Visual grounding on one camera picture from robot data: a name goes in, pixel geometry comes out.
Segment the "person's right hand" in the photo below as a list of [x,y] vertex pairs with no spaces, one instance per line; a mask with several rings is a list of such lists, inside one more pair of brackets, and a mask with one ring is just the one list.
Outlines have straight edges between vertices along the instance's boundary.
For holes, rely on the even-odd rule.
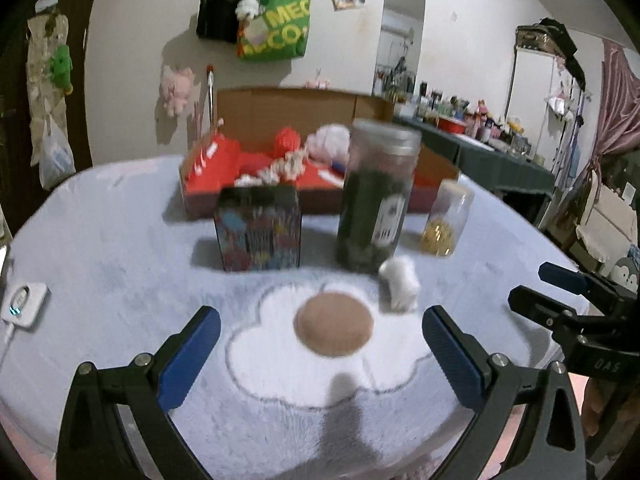
[[598,382],[588,379],[585,386],[584,400],[582,400],[582,432],[586,438],[593,437],[599,430],[599,420],[603,411],[602,396]]

